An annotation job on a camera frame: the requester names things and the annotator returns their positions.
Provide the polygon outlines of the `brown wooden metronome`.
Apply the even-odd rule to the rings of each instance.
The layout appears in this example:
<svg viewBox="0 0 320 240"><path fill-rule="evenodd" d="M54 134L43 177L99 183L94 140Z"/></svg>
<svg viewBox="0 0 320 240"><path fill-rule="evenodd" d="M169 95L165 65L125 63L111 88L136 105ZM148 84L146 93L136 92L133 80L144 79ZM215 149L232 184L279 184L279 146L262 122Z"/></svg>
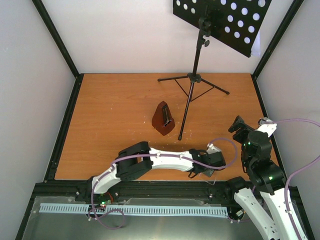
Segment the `brown wooden metronome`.
<svg viewBox="0 0 320 240"><path fill-rule="evenodd" d="M151 125L162 135L168 135L176 126L168 104L162 101L156 107Z"/></svg>

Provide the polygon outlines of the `clear plastic metronome cover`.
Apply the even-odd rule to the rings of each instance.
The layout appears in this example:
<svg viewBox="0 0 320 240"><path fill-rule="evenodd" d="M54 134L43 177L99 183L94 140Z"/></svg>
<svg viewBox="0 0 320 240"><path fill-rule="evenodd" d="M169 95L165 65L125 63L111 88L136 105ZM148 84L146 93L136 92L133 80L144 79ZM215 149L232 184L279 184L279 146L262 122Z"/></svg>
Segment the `clear plastic metronome cover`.
<svg viewBox="0 0 320 240"><path fill-rule="evenodd" d="M208 177L208 176L204 175L203 173L199 173L198 178L200 181L205 182L211 186L214 186L217 182L216 176Z"/></svg>

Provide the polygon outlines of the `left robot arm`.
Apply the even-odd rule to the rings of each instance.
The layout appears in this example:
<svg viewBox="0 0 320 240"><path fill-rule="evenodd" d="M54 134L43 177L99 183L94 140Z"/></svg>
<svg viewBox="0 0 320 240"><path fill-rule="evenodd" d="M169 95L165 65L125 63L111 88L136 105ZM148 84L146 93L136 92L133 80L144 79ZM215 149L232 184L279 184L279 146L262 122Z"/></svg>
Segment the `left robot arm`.
<svg viewBox="0 0 320 240"><path fill-rule="evenodd" d="M210 144L206 150L191 148L187 151L164 151L138 142L121 150L110 167L87 181L85 196L99 201L108 190L120 182L135 181L151 170L169 169L189 173L189 178L198 174L212 176L214 171L226 168L222 151Z"/></svg>

